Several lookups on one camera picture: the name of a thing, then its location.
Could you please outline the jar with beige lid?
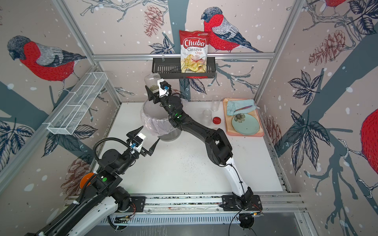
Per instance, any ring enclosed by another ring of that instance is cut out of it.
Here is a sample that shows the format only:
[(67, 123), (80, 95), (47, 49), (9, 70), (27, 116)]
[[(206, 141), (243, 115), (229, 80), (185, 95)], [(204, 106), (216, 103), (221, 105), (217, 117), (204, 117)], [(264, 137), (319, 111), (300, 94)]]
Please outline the jar with beige lid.
[(159, 79), (161, 79), (160, 75), (158, 73), (153, 73), (145, 76), (144, 81), (148, 88), (150, 88), (152, 85), (158, 85), (157, 81)]

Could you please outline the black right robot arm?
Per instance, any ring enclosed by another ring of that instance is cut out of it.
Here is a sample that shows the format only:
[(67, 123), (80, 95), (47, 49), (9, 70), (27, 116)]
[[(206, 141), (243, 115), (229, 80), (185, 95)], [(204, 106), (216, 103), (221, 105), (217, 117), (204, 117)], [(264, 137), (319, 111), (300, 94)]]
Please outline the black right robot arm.
[(145, 87), (148, 100), (160, 103), (167, 112), (169, 123), (181, 131), (192, 134), (201, 140), (206, 147), (207, 155), (212, 163), (221, 167), (231, 185), (232, 197), (240, 210), (252, 210), (254, 193), (241, 178), (233, 159), (232, 146), (222, 129), (211, 129), (191, 118), (183, 110), (181, 98), (173, 95), (170, 85), (162, 93), (153, 93)]

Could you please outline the jar with red lid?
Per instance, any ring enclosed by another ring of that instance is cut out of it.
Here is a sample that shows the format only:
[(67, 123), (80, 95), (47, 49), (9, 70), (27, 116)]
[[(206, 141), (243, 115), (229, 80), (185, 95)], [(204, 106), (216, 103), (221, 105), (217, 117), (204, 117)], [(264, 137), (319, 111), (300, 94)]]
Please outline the jar with red lid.
[(209, 126), (212, 123), (212, 111), (206, 109), (203, 111), (201, 116), (201, 122), (204, 126)]

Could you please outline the red jar lid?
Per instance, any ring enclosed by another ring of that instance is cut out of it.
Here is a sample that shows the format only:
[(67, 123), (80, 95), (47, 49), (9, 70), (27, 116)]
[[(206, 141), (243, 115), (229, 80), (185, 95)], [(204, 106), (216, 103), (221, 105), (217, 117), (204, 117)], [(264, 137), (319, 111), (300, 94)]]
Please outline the red jar lid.
[(221, 118), (220, 117), (214, 117), (213, 120), (212, 120), (213, 124), (220, 124), (221, 123)]

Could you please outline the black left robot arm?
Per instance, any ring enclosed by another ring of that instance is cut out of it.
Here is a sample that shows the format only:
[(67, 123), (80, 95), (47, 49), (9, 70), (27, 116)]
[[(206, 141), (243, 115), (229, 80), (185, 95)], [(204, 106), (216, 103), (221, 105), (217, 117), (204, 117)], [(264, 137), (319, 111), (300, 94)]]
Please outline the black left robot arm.
[(98, 141), (93, 150), (106, 141), (115, 141), (126, 147), (123, 153), (109, 149), (101, 158), (94, 157), (97, 171), (87, 174), (80, 182), (81, 192), (59, 216), (35, 233), (36, 236), (83, 236), (105, 217), (116, 211), (128, 211), (135, 215), (137, 207), (130, 194), (119, 184), (121, 175), (139, 158), (152, 155), (156, 145), (143, 147), (145, 135), (142, 128), (127, 134), (127, 140), (105, 138)]

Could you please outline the clear plastic mung bean jar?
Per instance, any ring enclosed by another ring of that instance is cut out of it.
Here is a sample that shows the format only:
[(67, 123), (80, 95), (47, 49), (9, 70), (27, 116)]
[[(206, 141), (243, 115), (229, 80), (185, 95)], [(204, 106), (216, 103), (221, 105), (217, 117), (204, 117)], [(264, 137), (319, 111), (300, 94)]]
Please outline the clear plastic mung bean jar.
[(216, 111), (219, 110), (220, 102), (221, 102), (221, 96), (220, 95), (212, 96), (211, 110), (213, 112), (216, 112)]

